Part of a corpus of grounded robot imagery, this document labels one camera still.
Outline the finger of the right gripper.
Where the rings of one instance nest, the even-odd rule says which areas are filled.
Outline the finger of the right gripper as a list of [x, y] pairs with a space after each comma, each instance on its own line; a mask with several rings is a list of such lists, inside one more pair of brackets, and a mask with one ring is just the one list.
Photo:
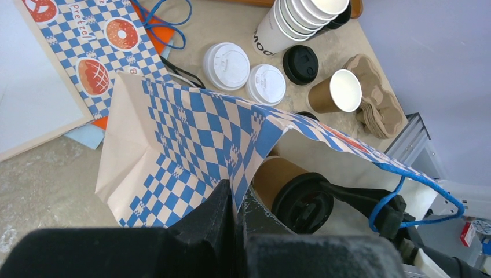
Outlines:
[[406, 202], [401, 195], [386, 189], [348, 188], [328, 181], [322, 181], [320, 185], [327, 194], [364, 215], [370, 229], [381, 237], [396, 238], [406, 215]]

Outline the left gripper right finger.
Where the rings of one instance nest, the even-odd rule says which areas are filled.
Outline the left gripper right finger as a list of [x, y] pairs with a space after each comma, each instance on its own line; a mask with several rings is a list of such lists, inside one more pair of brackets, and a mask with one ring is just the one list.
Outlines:
[[376, 236], [297, 235], [249, 189], [237, 215], [235, 277], [405, 277], [393, 245]]

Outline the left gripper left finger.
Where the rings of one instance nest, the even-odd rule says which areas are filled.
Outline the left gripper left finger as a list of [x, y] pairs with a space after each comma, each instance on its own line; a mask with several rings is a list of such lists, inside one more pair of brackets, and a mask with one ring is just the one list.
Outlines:
[[52, 228], [22, 238], [2, 277], [228, 277], [230, 183], [169, 228]]

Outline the brown paper cup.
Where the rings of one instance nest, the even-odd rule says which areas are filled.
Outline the brown paper cup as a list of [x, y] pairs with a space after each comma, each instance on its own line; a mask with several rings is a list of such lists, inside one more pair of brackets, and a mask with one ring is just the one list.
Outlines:
[[321, 114], [351, 113], [358, 109], [361, 99], [362, 89], [358, 78], [351, 71], [340, 69], [310, 89], [306, 104]]
[[307, 170], [279, 156], [268, 156], [257, 169], [252, 187], [269, 210], [281, 189], [295, 177]]

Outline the checkered paper bag blue handles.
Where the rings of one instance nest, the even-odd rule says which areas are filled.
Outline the checkered paper bag blue handles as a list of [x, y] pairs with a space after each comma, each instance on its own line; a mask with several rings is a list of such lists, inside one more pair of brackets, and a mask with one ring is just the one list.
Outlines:
[[218, 183], [228, 180], [232, 209], [238, 211], [253, 176], [287, 133], [295, 147], [316, 142], [320, 165], [359, 180], [355, 165], [369, 167], [387, 190], [368, 213], [368, 225], [383, 205], [400, 194], [409, 204], [423, 202], [411, 188], [464, 204], [426, 174], [319, 121], [218, 93], [119, 73], [114, 84], [96, 195], [123, 227], [169, 227], [203, 203]]

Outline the black lid stack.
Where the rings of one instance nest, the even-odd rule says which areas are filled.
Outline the black lid stack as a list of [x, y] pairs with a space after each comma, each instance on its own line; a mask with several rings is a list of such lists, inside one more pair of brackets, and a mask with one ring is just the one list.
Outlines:
[[297, 114], [318, 121], [318, 118], [314, 114], [312, 114], [308, 111], [300, 111], [300, 112], [297, 112]]

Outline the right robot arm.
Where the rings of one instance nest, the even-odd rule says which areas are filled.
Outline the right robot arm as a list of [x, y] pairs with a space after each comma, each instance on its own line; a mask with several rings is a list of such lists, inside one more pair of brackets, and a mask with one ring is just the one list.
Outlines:
[[398, 194], [400, 187], [390, 192], [386, 189], [347, 188], [329, 181], [322, 181], [320, 185], [330, 198], [347, 203], [367, 219], [370, 219], [374, 209], [381, 203], [381, 210], [372, 224], [379, 236], [389, 240], [398, 250], [403, 263], [420, 270], [429, 270], [431, 274], [439, 272], [449, 277], [490, 277], [457, 257], [450, 257], [427, 247], [415, 226], [400, 227], [401, 224], [415, 220], [415, 217], [405, 211], [405, 200]]

